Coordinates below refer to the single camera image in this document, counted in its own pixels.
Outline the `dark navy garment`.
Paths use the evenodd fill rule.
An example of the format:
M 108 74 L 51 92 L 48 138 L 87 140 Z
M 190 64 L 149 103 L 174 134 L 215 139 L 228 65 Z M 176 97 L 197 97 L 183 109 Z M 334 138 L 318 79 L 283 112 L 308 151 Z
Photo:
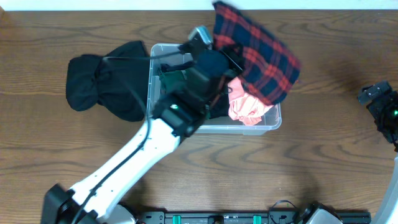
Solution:
M 186 70 L 194 65 L 193 61 L 185 62 L 178 65 L 169 65 L 167 63 L 160 64 L 160 71 L 162 73 Z

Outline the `pink t-shirt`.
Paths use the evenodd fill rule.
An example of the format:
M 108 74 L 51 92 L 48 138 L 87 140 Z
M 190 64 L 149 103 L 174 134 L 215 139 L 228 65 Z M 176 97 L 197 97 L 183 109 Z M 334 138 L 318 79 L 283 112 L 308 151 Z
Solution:
M 228 83 L 228 99 L 229 117 L 239 120 L 245 126 L 254 126 L 262 121 L 262 117 L 273 107 L 246 93 L 238 77 Z

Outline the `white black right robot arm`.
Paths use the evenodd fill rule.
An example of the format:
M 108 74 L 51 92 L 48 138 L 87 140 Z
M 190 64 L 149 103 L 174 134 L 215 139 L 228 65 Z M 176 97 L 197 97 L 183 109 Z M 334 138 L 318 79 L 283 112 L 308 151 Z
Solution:
M 397 151 L 397 91 L 389 82 L 382 81 L 360 90 L 358 101 L 374 118 L 374 123 L 387 142 Z M 397 223 L 397 158 L 391 181 L 384 195 L 379 210 L 374 218 L 365 213 L 341 213 L 314 202 L 303 212 L 294 216 L 294 223 L 306 224 L 344 224 L 344 223 Z

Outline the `red navy plaid shirt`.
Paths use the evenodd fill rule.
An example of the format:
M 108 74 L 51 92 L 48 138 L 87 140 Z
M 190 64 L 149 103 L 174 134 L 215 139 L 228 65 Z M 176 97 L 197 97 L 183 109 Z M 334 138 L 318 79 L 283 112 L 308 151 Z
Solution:
M 300 74 L 300 61 L 263 26 L 223 1 L 213 3 L 215 49 L 232 48 L 243 61 L 243 88 L 265 105 L 281 103 Z

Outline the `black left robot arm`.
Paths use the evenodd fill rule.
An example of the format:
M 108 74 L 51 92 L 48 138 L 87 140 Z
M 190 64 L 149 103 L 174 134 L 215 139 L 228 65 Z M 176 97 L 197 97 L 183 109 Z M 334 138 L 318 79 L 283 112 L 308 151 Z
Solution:
M 205 122 L 227 79 L 243 71 L 236 50 L 191 51 L 188 80 L 159 98 L 135 136 L 103 166 L 64 190 L 54 185 L 44 196 L 41 223 L 136 223 L 120 205 L 133 185 L 174 152 Z

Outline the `dark green garment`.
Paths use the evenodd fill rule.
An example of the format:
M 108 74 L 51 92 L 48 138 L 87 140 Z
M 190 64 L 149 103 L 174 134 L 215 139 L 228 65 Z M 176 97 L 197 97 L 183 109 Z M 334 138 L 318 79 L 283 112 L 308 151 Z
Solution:
M 187 80 L 186 71 L 176 70 L 172 72 L 160 72 L 159 80 L 160 91 L 161 93 L 166 94 L 173 90 L 176 85 L 181 84 Z

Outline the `black shirt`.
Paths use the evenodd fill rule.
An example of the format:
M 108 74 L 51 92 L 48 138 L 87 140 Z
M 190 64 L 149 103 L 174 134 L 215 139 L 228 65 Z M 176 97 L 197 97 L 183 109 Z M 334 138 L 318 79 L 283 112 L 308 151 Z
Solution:
M 75 111 L 104 106 L 120 119 L 144 119 L 150 62 L 143 41 L 127 42 L 110 53 L 83 54 L 68 63 L 66 99 Z

